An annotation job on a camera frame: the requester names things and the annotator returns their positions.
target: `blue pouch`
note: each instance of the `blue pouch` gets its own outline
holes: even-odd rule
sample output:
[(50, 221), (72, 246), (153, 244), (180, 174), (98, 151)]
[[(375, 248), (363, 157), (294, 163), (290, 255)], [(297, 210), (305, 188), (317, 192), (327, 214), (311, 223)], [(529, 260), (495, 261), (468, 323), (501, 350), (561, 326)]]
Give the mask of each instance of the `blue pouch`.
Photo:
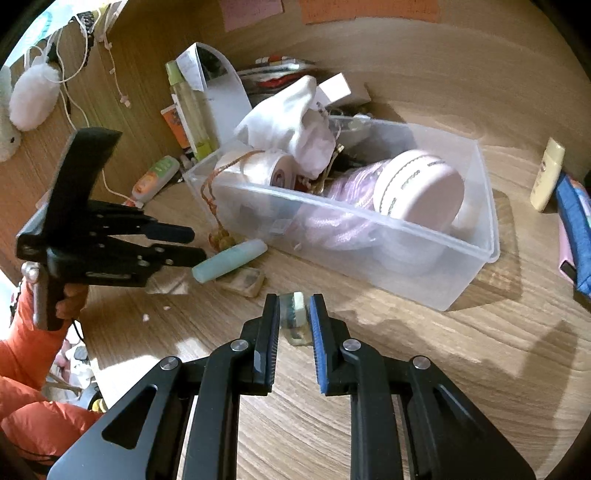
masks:
[(591, 294), (591, 206), (583, 186), (565, 173), (556, 185), (556, 200), (577, 269), (576, 288)]

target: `white cloth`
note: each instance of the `white cloth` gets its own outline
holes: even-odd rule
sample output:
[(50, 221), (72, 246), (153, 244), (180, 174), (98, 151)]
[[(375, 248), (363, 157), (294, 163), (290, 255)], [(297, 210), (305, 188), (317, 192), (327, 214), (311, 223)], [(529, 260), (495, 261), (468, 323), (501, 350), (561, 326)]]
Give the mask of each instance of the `white cloth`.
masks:
[(236, 127), (236, 137), (257, 149), (288, 152), (298, 174), (318, 178), (330, 163), (336, 142), (328, 119), (310, 109), (315, 95), (316, 79), (302, 77), (254, 107)]

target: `plush toy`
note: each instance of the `plush toy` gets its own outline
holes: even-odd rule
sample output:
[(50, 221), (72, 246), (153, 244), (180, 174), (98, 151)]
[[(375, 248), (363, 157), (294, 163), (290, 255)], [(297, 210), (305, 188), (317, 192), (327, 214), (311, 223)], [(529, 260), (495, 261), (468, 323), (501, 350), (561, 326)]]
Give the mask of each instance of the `plush toy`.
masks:
[(21, 144), (21, 134), (14, 128), (8, 113), (8, 104), (12, 94), (10, 67), (0, 70), (0, 162), (11, 158)]
[(21, 132), (36, 129), (55, 108), (60, 72), (39, 55), (17, 80), (10, 99), (10, 121)]

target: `black strap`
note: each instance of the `black strap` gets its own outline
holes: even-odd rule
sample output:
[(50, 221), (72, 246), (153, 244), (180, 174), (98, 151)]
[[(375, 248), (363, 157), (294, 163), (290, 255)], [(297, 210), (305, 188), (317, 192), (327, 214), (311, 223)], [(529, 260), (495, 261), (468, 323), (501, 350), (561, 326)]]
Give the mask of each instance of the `black strap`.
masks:
[(51, 465), (46, 465), (44, 463), (37, 462), (36, 460), (27, 460), (27, 459), (23, 459), (23, 460), (25, 460), (25, 463), (37, 475), (45, 475), (45, 476), (49, 475), (49, 470), (51, 469), (51, 467), (55, 463), (55, 461), (52, 461)]

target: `mint green marker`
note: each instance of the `mint green marker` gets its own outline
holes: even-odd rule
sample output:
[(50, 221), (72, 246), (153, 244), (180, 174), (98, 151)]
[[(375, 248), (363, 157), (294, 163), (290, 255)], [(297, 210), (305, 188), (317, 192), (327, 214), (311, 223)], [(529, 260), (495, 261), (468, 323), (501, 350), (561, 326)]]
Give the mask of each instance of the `mint green marker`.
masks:
[(264, 241), (249, 240), (201, 262), (193, 267), (192, 273), (199, 283), (206, 283), (246, 265), (266, 251), (267, 244)]

